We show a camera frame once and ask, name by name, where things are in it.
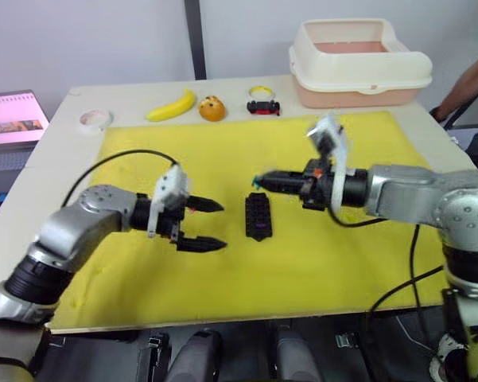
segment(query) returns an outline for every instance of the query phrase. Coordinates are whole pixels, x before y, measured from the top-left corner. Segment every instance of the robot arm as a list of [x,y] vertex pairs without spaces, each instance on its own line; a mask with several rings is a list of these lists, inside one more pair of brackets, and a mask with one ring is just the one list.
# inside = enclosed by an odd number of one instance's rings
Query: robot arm
[[26,371],[46,334],[59,297],[99,243],[131,229],[169,238],[178,251],[215,251],[226,243],[207,236],[186,238],[185,208],[223,210],[217,202],[189,196],[187,176],[172,166],[156,183],[151,201],[112,185],[96,185],[53,213],[13,274],[0,283],[0,380],[31,380]]
[[326,117],[308,136],[320,158],[310,160],[303,172],[271,171],[253,183],[272,192],[298,195],[306,209],[329,208],[336,213],[347,205],[363,208],[370,216],[437,228],[451,286],[443,293],[445,311],[458,317],[450,329],[458,341],[468,342],[469,374],[477,378],[478,170],[434,173],[409,166],[343,170],[346,147],[339,126]]

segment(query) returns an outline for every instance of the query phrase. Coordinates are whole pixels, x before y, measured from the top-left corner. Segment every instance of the black plastic toy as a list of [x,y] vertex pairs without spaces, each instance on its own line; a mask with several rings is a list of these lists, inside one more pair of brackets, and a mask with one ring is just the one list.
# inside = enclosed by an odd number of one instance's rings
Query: black plastic toy
[[251,114],[276,114],[279,115],[281,113],[281,106],[279,102],[274,101],[250,101],[247,103],[247,110]]
[[256,241],[272,236],[270,203],[265,193],[250,193],[246,198],[246,236]]

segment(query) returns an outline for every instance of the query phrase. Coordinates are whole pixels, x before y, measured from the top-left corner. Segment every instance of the floor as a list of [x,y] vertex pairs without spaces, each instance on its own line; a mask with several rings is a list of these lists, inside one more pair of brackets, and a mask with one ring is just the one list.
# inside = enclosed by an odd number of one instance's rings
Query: floor
[[[441,308],[425,310],[434,342],[443,331]],[[307,340],[327,381],[368,381],[363,358],[358,349],[338,349],[335,334],[356,331],[361,314],[282,320]],[[399,313],[407,333],[421,339],[414,312]],[[219,381],[268,379],[268,333],[279,322],[253,321],[212,325],[167,327],[155,331],[167,333],[173,349],[171,359],[199,329],[212,328],[223,337],[223,363]],[[375,335],[390,374],[401,380],[431,381],[428,374],[429,352],[410,341],[395,313],[375,321]],[[37,375],[37,382],[137,382],[138,350],[146,344],[148,330],[124,333],[121,341],[80,337],[54,337]]]

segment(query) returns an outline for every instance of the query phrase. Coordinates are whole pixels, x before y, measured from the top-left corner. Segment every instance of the yellow foam mat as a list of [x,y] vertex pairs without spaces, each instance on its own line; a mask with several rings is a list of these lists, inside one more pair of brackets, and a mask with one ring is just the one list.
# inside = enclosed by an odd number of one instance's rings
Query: yellow foam mat
[[[305,210],[296,197],[269,193],[274,236],[245,235],[244,199],[251,180],[267,170],[302,170],[317,158],[306,129],[315,117],[189,126],[111,128],[100,157],[149,148],[175,157],[188,173],[191,194],[210,197],[225,211],[186,213],[186,236],[228,242],[220,251],[175,251],[145,232],[108,236],[73,279],[52,322],[54,329],[129,327],[366,310],[409,278],[413,226],[395,222],[341,228],[326,212]],[[341,117],[351,142],[349,164],[427,166],[388,112]],[[169,168],[148,154],[104,165],[93,184],[107,183],[152,195]],[[345,209],[348,220],[366,219]],[[432,228],[419,236],[416,272],[443,262]],[[422,301],[440,301],[442,275],[420,282]],[[385,307],[414,304],[410,288]]]

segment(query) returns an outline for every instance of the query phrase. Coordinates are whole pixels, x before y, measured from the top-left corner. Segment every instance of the white plastic bin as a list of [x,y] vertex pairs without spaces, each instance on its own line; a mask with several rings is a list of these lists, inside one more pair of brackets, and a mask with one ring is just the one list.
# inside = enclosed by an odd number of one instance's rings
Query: white plastic bin
[[290,70],[306,107],[401,105],[431,83],[432,67],[383,19],[306,21],[290,47]]

